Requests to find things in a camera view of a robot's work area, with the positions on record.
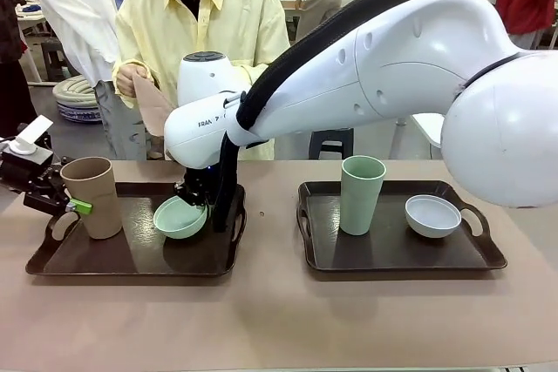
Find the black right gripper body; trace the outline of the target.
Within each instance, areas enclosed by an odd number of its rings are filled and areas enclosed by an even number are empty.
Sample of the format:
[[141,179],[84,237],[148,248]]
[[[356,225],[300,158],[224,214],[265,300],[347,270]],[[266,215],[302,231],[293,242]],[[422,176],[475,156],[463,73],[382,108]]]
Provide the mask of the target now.
[[203,169],[187,168],[184,174],[184,187],[191,194],[217,194],[218,165]]

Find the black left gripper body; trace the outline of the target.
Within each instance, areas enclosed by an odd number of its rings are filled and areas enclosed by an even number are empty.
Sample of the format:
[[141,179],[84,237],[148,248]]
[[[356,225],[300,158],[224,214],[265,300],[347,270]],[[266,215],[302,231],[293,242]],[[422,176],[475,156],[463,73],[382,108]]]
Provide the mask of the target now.
[[38,147],[32,154],[22,155],[9,147],[1,153],[1,185],[23,193],[52,194],[52,186],[44,180],[54,153]]

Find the person's right hand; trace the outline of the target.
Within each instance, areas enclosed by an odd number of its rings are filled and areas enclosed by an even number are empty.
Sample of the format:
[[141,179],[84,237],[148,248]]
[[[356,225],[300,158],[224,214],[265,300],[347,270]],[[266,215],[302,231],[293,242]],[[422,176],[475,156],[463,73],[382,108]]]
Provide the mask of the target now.
[[115,84],[120,94],[129,98],[136,97],[134,78],[149,79],[148,70],[143,64],[129,63],[118,68]]

